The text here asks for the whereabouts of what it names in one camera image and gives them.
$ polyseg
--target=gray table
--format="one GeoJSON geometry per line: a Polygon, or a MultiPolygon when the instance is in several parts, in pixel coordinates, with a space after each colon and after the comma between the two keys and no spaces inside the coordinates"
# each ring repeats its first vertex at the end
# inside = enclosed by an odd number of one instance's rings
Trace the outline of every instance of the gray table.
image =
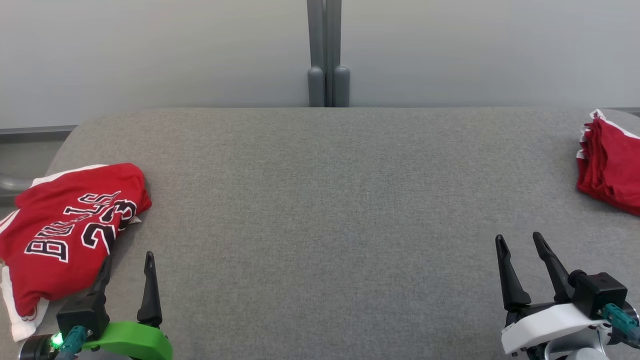
{"type": "Polygon", "coordinates": [[[80,125],[49,173],[146,173],[154,205],[118,239],[107,309],[135,319],[154,251],[176,359],[499,359],[497,233],[534,302],[553,294],[535,230],[640,300],[639,219],[575,189],[591,110],[149,110],[80,125]]]}

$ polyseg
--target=white wall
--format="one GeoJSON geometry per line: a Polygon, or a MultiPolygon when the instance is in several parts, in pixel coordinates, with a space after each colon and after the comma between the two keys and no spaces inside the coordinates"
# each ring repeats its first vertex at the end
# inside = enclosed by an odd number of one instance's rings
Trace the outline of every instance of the white wall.
{"type": "Polygon", "coordinates": [[[352,106],[640,106],[638,0],[343,0],[352,106]]]}
{"type": "Polygon", "coordinates": [[[297,0],[1,0],[0,129],[156,106],[307,106],[297,0]]]}

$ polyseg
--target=red fabric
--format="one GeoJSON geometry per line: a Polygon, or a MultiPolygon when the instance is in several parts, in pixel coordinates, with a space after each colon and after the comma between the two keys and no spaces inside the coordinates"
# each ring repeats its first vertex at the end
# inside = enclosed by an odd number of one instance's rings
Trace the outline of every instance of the red fabric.
{"type": "Polygon", "coordinates": [[[625,134],[598,113],[581,142],[578,189],[640,216],[640,139],[625,134]]]}
{"type": "Polygon", "coordinates": [[[151,201],[142,171],[123,163],[64,174],[15,204],[17,214],[0,233],[0,258],[9,266],[16,311],[28,317],[40,297],[55,301],[91,286],[116,236],[151,201]]]}

